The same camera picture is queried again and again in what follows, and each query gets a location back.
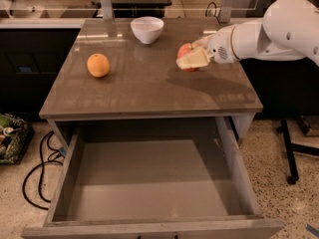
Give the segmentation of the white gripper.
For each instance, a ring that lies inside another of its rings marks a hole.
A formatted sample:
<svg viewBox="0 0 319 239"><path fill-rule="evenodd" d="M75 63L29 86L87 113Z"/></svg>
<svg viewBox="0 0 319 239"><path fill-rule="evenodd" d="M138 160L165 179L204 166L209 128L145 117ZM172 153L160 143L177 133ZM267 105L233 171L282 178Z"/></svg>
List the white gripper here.
<svg viewBox="0 0 319 239"><path fill-rule="evenodd" d="M234 29L234 25L227 26L212 35L195 40L191 44L196 48L178 58L176 64L180 69L185 70L205 67L209 64L211 58L218 64L236 62L237 58L232 47Z"/></svg>

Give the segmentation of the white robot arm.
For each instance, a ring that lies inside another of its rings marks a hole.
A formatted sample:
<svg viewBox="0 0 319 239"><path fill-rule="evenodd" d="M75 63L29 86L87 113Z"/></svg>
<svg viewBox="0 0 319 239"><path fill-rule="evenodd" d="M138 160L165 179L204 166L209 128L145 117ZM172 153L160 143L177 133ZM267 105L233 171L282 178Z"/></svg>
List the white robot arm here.
<svg viewBox="0 0 319 239"><path fill-rule="evenodd" d="M229 25L194 41L176 59L182 70L245 59L296 61L319 65L319 9L307 0L277 0L264 16Z"/></svg>

